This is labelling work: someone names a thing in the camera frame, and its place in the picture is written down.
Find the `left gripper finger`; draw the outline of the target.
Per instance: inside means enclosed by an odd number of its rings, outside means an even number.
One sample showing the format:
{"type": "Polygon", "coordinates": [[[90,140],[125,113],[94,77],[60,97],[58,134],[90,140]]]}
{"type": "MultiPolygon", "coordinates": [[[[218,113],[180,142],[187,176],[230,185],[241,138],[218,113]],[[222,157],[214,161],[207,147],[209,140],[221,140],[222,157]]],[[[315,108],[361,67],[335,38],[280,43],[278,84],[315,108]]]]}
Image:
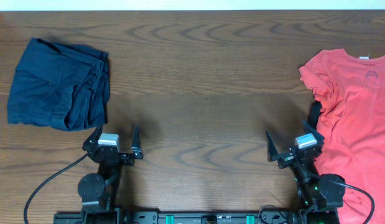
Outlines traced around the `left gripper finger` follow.
{"type": "Polygon", "coordinates": [[[88,144],[97,144],[102,134],[102,131],[103,131],[103,126],[102,125],[97,126],[96,129],[90,134],[86,142],[88,144]]]}
{"type": "Polygon", "coordinates": [[[140,142],[140,138],[139,138],[138,126],[134,127],[131,149],[132,149],[134,154],[142,154],[142,147],[141,147],[141,142],[140,142]]]}

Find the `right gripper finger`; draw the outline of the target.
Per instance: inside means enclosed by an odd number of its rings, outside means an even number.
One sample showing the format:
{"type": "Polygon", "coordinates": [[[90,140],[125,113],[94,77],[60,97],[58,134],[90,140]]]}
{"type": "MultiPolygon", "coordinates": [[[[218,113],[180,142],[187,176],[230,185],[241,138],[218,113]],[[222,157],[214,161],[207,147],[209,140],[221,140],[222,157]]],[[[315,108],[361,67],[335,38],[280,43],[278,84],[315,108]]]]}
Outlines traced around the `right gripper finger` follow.
{"type": "Polygon", "coordinates": [[[311,127],[311,125],[309,125],[308,122],[306,122],[306,120],[302,120],[302,124],[306,134],[312,134],[318,143],[324,142],[325,138],[316,129],[311,127]]]}
{"type": "Polygon", "coordinates": [[[267,160],[277,161],[279,154],[268,131],[266,131],[266,139],[267,139],[267,160]]]}

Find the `red orange t-shirt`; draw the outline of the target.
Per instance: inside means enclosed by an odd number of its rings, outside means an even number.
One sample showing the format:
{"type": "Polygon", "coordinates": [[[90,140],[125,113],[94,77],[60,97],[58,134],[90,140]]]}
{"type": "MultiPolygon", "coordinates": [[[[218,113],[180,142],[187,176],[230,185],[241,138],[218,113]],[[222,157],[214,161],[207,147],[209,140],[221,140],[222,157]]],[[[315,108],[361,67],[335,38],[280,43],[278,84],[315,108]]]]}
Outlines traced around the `red orange t-shirt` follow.
{"type": "Polygon", "coordinates": [[[322,105],[318,172],[367,191],[375,201],[370,222],[385,223],[385,55],[354,58],[343,49],[323,50],[299,72],[322,105]]]}

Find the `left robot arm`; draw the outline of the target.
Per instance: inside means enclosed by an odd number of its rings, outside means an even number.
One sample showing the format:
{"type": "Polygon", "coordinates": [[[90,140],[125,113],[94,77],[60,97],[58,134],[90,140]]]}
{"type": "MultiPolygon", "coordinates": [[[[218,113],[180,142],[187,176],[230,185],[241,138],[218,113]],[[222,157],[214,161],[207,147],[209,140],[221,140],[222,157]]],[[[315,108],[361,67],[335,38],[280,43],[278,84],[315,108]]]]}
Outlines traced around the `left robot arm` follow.
{"type": "Polygon", "coordinates": [[[81,222],[83,224],[124,223],[123,209],[114,204],[124,166],[133,166],[143,159],[139,128],[134,127],[132,153],[120,151],[119,136],[106,134],[98,126],[84,141],[82,149],[87,156],[99,164],[98,171],[85,175],[78,183],[78,194],[82,199],[81,222]]]}

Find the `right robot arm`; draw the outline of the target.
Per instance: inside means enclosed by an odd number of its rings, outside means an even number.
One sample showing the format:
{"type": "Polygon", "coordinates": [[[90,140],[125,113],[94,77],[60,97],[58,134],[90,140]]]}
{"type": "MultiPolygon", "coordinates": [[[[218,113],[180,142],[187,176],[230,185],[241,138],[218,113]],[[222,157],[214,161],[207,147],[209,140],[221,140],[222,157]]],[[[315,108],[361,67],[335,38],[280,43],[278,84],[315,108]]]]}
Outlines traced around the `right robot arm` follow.
{"type": "Polygon", "coordinates": [[[281,212],[283,223],[339,223],[337,210],[343,206],[344,178],[337,174],[318,173],[316,158],[322,153],[325,138],[306,121],[305,134],[295,138],[295,145],[278,153],[269,133],[267,160],[276,161],[280,169],[290,168],[295,176],[298,199],[302,203],[296,211],[281,212]]]}

